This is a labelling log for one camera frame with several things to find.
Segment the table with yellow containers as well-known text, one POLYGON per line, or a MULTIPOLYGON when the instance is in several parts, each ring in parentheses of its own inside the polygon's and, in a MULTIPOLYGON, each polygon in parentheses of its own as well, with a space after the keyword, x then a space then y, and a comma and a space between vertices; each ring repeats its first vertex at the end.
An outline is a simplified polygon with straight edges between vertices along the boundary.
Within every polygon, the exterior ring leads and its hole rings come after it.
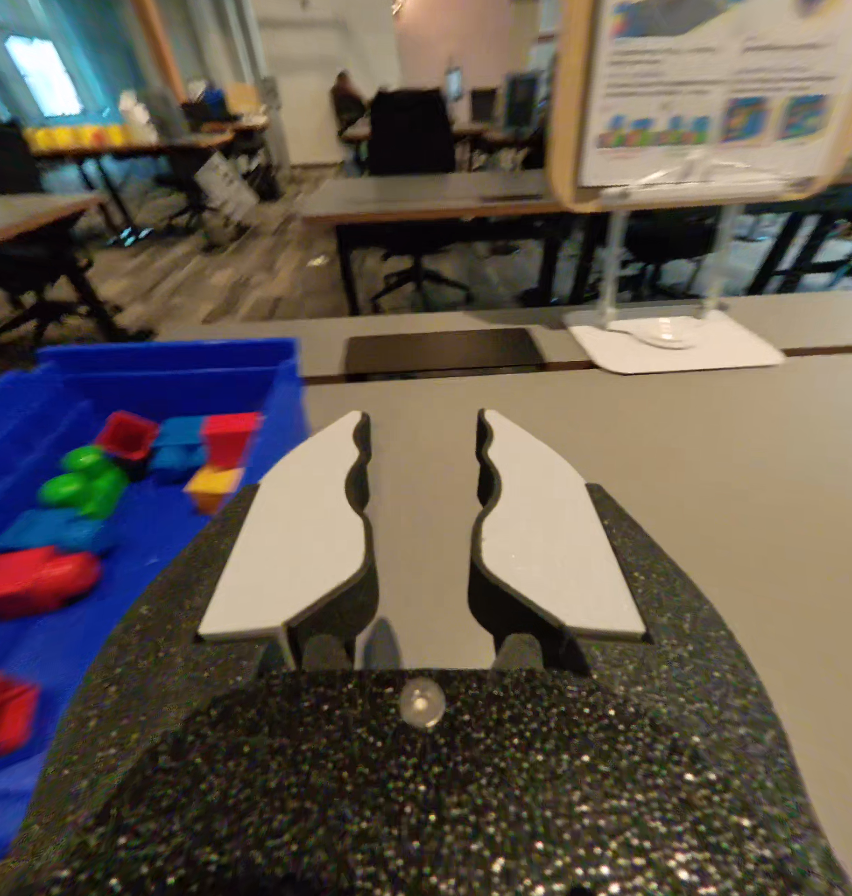
POLYGON ((63 146, 40 146, 39 133, 28 140, 31 155, 38 161, 62 163, 75 167, 84 186, 90 191, 100 188, 102 194, 99 213, 108 231, 108 246, 127 248, 153 235, 152 228, 138 225, 123 196, 107 172, 103 161, 134 161, 176 156, 209 157, 229 145, 237 135, 235 129, 214 133, 195 133, 177 140, 128 142, 120 145, 95 143, 63 146))

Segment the blue plastic bin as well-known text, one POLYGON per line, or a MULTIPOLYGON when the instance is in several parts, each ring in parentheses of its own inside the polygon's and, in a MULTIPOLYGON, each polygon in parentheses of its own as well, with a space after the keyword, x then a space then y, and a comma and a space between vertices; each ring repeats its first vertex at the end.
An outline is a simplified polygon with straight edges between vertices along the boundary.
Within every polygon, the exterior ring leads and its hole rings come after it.
MULTIPOLYGON (((291 339, 45 349, 34 370, 0 377, 0 534, 35 507, 62 456, 92 442, 116 411, 155 423, 259 412, 242 485, 256 483, 310 434, 291 339)), ((114 525, 120 542, 86 599, 0 622, 0 672, 41 690, 38 733, 0 759, 0 861, 28 813, 56 727, 109 634, 205 519, 179 488, 146 477, 128 487, 114 525)))

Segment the black office chair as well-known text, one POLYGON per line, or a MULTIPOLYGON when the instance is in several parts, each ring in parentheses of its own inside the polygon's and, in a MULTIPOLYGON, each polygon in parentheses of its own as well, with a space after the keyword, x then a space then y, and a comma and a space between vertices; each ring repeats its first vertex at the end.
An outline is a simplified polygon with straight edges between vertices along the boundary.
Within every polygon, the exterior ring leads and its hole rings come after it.
POLYGON ((20 124, 0 121, 0 196, 42 193, 40 168, 20 124))
MULTIPOLYGON (((369 109, 367 170, 370 176, 454 173, 454 133, 440 90, 379 91, 369 109)), ((408 268, 385 276, 383 288, 371 298, 373 311, 380 313, 381 300, 406 285, 412 285, 427 305, 426 283, 460 290, 466 305, 473 301, 472 291, 466 284, 425 266, 427 255, 442 252, 452 244, 447 226, 446 221, 394 225, 385 238, 385 258, 405 255, 411 261, 408 268)))

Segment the white leaning board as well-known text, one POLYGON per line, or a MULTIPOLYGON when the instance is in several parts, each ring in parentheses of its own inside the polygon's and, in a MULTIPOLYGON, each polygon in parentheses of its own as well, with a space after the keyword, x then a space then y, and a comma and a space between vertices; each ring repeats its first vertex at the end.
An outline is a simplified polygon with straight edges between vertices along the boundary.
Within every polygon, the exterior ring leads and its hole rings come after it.
POLYGON ((210 204, 232 222, 253 224, 260 197, 221 152, 213 152, 194 173, 196 185, 210 204))

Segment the row of yellow containers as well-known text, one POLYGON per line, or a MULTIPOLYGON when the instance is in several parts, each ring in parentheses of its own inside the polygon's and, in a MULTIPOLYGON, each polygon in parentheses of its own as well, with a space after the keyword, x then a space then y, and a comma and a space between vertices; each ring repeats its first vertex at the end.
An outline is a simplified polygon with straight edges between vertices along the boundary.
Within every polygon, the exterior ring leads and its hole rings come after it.
POLYGON ((21 134, 36 152, 117 149, 128 143, 120 125, 26 127, 21 134))

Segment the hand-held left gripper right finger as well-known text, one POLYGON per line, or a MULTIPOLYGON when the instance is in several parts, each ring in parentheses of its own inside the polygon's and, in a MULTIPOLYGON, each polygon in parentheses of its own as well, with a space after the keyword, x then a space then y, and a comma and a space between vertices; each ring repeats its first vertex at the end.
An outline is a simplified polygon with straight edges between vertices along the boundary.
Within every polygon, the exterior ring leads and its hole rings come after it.
POLYGON ((586 480, 496 409, 477 415, 468 599, 499 640, 532 631, 641 642, 648 628, 586 480))

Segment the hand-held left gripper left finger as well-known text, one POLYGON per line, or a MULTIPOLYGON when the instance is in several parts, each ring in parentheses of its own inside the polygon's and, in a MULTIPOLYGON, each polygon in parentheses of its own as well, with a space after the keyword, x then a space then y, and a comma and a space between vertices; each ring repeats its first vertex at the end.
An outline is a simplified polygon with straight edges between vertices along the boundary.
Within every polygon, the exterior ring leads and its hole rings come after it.
POLYGON ((274 641, 298 667, 308 643, 328 636, 355 659, 378 608, 371 457, 370 417, 353 410, 260 479, 197 628, 201 641, 274 641))

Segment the pile of coloured toy blocks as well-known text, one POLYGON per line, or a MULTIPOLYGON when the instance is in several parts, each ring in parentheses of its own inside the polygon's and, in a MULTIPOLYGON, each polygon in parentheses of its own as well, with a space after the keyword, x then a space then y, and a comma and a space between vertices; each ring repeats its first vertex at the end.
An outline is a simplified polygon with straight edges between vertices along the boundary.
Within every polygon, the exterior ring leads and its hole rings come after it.
POLYGON ((259 411, 113 412, 0 526, 0 770, 44 755, 140 592, 236 490, 259 411))

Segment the long grey desk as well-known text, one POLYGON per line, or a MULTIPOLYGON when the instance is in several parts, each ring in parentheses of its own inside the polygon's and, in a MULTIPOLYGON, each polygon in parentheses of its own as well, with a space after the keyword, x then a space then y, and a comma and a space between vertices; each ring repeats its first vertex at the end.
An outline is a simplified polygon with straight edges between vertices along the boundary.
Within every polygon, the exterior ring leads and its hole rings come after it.
POLYGON ((410 268, 395 286, 430 281, 470 296, 464 284, 426 269, 424 259, 432 248, 477 242, 539 243, 537 281, 521 298, 529 307, 549 306, 559 253, 576 218, 555 198, 541 170, 333 178, 308 196, 299 214, 308 225, 333 230, 352 317, 362 311, 354 252, 400 248, 410 268))

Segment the wood-edged grey table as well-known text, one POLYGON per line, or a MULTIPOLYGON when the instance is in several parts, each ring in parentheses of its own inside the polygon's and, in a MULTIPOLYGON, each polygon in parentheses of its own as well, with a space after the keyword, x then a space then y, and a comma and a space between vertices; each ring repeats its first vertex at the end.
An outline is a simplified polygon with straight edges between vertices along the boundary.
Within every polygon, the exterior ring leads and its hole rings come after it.
POLYGON ((150 342, 155 330, 121 326, 91 285, 92 262, 82 258, 72 231, 101 197, 27 193, 0 195, 0 291, 14 312, 0 339, 32 325, 38 348, 51 325, 89 319, 106 342, 150 342))

